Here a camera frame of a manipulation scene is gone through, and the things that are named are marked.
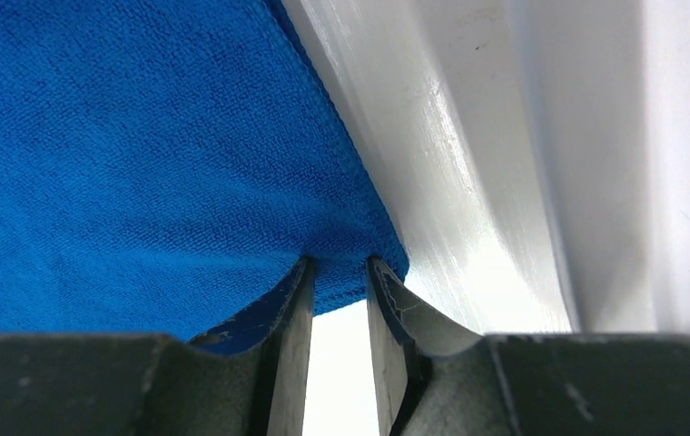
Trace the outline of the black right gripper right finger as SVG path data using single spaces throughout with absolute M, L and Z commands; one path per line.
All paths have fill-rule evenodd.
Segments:
M 366 274 L 383 435 L 690 435 L 690 337 L 483 336 Z

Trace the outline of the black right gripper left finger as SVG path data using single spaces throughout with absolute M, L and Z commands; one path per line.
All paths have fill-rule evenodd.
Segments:
M 0 334 L 0 435 L 299 435 L 316 265 L 188 342 Z

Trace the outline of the blue towel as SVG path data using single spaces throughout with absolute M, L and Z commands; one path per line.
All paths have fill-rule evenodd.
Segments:
M 0 1 L 0 332 L 189 339 L 409 260 L 279 1 Z

